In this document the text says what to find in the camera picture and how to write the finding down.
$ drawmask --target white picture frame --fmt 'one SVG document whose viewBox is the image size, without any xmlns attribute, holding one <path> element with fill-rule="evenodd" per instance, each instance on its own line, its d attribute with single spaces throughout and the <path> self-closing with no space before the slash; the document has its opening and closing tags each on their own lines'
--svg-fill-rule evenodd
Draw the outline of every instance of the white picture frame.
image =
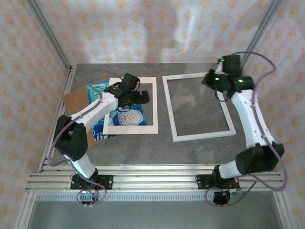
<svg viewBox="0 0 305 229">
<path fill-rule="evenodd" d="M 203 134 L 195 134 L 195 135 L 183 135 L 178 136 L 177 135 L 177 129 L 175 125 L 175 119 L 173 116 L 173 108 L 172 108 L 172 102 L 170 97 L 170 92 L 168 89 L 168 80 L 178 80 L 178 79 L 188 79 L 188 78 L 198 78 L 205 76 L 206 73 L 192 73 L 192 74 L 182 74 L 182 75 L 167 75 L 163 76 L 163 85 L 164 85 L 164 91 L 165 91 L 165 98 L 166 98 L 166 104 L 168 109 L 168 115 L 170 118 L 170 124 L 171 124 L 171 130 L 173 135 L 173 141 L 174 142 L 181 142 L 181 141 L 190 141 L 190 140 L 198 140 L 198 139 L 207 139 L 207 138 L 213 138 L 213 137 L 225 137 L 225 136 L 233 136 L 236 134 L 232 119 L 230 117 L 230 113 L 228 111 L 227 105 L 225 102 L 220 102 L 220 105 L 222 107 L 222 110 L 224 112 L 225 119 L 227 121 L 227 125 L 229 127 L 229 130 L 226 131 L 218 131 L 218 132 L 211 132 L 211 133 L 203 133 Z M 220 100 L 224 100 L 224 96 L 221 92 L 217 92 L 218 98 Z"/>
<path fill-rule="evenodd" d="M 103 135 L 139 135 L 158 133 L 157 79 L 156 77 L 140 77 L 141 84 L 152 84 L 152 120 L 153 125 L 109 126 L 109 114 L 105 116 Z M 109 85 L 120 82 L 119 78 L 110 78 Z"/>
</svg>

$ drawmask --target gray table surface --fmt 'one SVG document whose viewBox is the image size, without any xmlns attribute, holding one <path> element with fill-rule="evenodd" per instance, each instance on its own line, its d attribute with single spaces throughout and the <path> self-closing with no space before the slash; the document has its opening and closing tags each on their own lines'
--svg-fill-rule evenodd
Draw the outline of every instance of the gray table surface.
<svg viewBox="0 0 305 229">
<path fill-rule="evenodd" d="M 98 69 L 125 73 L 137 77 L 157 77 L 158 128 L 156 135 L 120 135 L 103 140 L 88 149 L 88 156 L 96 165 L 117 164 L 221 164 L 235 159 L 245 150 L 245 137 L 238 113 L 233 104 L 226 102 L 236 129 L 235 136 L 173 142 L 162 76 L 186 73 L 204 73 L 211 63 L 118 63 L 79 64 L 71 91 L 109 74 L 94 73 Z M 213 90 L 201 84 L 201 79 L 183 79 L 168 82 L 178 135 L 190 135 L 228 130 L 219 101 Z M 140 90 L 151 91 L 149 84 Z M 152 103 L 142 106 L 145 118 L 152 124 Z M 53 161 L 62 155 L 54 153 Z"/>
</svg>

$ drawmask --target orange patterned wall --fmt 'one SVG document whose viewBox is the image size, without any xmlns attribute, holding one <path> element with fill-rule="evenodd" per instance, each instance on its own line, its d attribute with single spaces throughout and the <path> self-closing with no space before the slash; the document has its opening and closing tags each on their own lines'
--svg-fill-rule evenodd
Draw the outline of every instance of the orange patterned wall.
<svg viewBox="0 0 305 229">
<path fill-rule="evenodd" d="M 260 106 L 274 138 L 285 147 L 288 192 L 299 228 L 305 225 L 305 1 L 284 1 L 257 52 L 269 57 L 277 72 L 260 87 Z M 252 57 L 245 73 L 258 77 L 270 66 Z"/>
<path fill-rule="evenodd" d="M 2 0 L 0 15 L 0 228 L 10 229 L 67 73 L 25 0 Z"/>
<path fill-rule="evenodd" d="M 69 62 L 210 62 L 245 50 L 271 0 L 38 0 Z"/>
</svg>

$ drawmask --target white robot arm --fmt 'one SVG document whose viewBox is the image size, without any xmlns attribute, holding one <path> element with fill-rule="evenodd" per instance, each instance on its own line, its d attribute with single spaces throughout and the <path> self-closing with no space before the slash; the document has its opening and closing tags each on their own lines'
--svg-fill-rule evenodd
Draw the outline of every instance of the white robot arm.
<svg viewBox="0 0 305 229">
<path fill-rule="evenodd" d="M 223 56 L 218 61 L 216 71 L 210 69 L 202 83 L 214 89 L 215 92 L 227 91 L 225 101 L 231 99 L 238 111 L 246 138 L 246 150 L 239 153 L 235 160 L 215 166 L 212 175 L 197 175 L 198 187 L 200 189 L 211 187 L 231 189 L 233 183 L 236 187 L 239 186 L 235 177 L 273 170 L 278 159 L 265 138 L 272 143 L 279 156 L 283 155 L 284 147 L 282 144 L 276 144 L 271 136 L 259 108 L 257 97 L 252 103 L 254 82 L 250 76 L 242 76 L 240 56 Z M 253 106 L 256 108 L 257 118 L 254 116 Z M 265 135 L 261 133 L 258 122 Z"/>
<path fill-rule="evenodd" d="M 92 104 L 70 117 L 62 115 L 57 120 L 55 136 L 63 129 L 66 130 L 56 142 L 55 148 L 71 161 L 83 177 L 93 182 L 97 182 L 98 177 L 97 169 L 86 154 L 87 133 L 101 118 L 118 107 L 148 103 L 150 99 L 147 91 L 135 91 L 139 82 L 137 77 L 127 73 L 122 82 L 107 87 Z M 76 121 L 67 128 L 72 120 Z M 81 187 L 92 188 L 92 185 L 82 181 Z"/>
</svg>

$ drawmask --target cardboard sheet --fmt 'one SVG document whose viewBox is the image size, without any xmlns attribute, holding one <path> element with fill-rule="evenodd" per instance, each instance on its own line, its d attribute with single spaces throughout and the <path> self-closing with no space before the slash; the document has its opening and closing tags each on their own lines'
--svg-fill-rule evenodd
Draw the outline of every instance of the cardboard sheet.
<svg viewBox="0 0 305 229">
<path fill-rule="evenodd" d="M 106 80 L 108 80 L 108 78 L 103 77 L 92 83 L 97 83 L 97 82 L 106 81 Z M 81 87 L 73 92 L 70 92 L 69 94 L 64 95 L 62 97 L 62 100 L 70 115 L 81 111 L 82 109 L 84 109 L 86 106 L 89 105 L 86 85 L 84 85 L 83 87 Z M 88 139 L 88 148 L 91 148 L 92 146 L 94 146 L 102 141 L 102 140 L 94 141 L 92 128 L 87 133 L 87 139 Z"/>
</svg>

